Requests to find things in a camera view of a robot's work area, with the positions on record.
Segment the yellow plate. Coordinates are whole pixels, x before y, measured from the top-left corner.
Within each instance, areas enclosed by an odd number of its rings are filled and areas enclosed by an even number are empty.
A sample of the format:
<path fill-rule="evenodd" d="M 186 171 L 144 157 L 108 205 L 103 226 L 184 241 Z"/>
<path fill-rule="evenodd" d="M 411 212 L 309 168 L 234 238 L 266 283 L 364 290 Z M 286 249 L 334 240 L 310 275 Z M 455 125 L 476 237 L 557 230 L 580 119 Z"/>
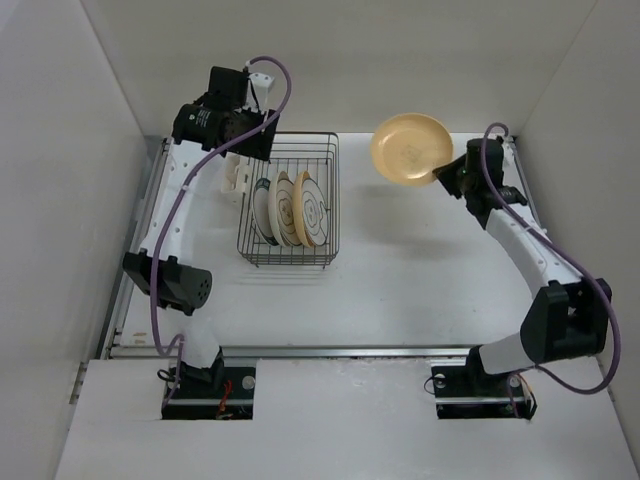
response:
<path fill-rule="evenodd" d="M 392 183 L 421 187 L 436 180 L 435 170 L 453 161 L 453 139 L 437 119 L 403 113 L 373 133 L 370 152 L 375 169 Z"/>

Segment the white plate green lettered rim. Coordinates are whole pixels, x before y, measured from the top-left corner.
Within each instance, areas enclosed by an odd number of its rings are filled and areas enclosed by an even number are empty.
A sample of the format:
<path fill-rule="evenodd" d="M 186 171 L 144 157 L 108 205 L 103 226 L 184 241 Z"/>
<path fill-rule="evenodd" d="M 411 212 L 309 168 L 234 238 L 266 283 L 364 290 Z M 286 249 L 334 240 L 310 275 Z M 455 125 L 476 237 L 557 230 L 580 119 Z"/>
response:
<path fill-rule="evenodd" d="M 259 178 L 252 191 L 252 212 L 255 226 L 260 237 L 271 246 L 278 246 L 273 234 L 269 217 L 269 188 L 268 178 Z"/>

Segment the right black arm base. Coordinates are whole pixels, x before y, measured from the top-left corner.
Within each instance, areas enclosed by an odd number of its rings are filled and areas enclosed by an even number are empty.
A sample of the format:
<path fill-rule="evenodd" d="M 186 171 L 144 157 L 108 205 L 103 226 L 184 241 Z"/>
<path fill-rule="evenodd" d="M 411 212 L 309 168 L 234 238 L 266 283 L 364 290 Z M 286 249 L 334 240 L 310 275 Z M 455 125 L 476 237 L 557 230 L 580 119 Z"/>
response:
<path fill-rule="evenodd" d="M 473 380 L 464 365 L 431 366 L 435 410 L 439 420 L 523 419 L 530 421 L 538 402 L 519 374 Z"/>

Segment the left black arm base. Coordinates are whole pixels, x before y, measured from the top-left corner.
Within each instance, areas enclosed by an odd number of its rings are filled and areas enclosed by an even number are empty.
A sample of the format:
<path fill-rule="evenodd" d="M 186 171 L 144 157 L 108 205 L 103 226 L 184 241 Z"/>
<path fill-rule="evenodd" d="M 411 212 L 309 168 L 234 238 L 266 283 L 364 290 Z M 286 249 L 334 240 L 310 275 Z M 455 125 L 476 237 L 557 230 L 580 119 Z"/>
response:
<path fill-rule="evenodd" d="M 163 420 L 252 420 L 256 387 L 255 366 L 225 366 L 222 379 L 203 383 L 180 374 L 175 385 L 175 367 L 159 369 L 165 383 L 161 405 Z"/>

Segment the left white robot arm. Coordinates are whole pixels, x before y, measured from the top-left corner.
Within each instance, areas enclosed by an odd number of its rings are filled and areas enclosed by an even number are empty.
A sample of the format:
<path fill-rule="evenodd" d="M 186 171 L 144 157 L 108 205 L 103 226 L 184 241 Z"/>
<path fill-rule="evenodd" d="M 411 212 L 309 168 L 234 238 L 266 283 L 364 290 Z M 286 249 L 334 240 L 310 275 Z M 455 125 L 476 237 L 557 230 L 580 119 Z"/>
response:
<path fill-rule="evenodd" d="M 138 251 L 124 256 L 124 272 L 149 298 L 157 353 L 177 355 L 175 366 L 159 374 L 170 394 L 191 386 L 209 397 L 223 387 L 220 344 L 200 312 L 213 274 L 194 263 L 199 210 L 227 154 L 269 160 L 284 109 L 268 106 L 274 83 L 273 76 L 248 67 L 211 68 L 206 91 L 179 109 L 171 132 L 172 152 L 189 147 L 202 156 L 168 161 L 149 230 Z"/>

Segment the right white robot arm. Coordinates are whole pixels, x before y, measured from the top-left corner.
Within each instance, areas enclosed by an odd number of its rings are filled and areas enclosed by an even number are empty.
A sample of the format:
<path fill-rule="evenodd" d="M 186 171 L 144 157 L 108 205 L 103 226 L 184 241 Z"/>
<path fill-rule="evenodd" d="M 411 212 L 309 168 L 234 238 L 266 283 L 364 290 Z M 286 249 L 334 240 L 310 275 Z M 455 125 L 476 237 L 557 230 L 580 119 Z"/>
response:
<path fill-rule="evenodd" d="M 549 240 L 525 196 L 504 183 L 504 149 L 495 139 L 474 138 L 466 152 L 436 169 L 446 191 L 465 202 L 467 211 L 505 250 L 532 295 L 518 332 L 473 347 L 463 369 L 465 386 L 487 393 L 499 379 L 545 364 L 599 354 L 611 322 L 611 290 Z"/>

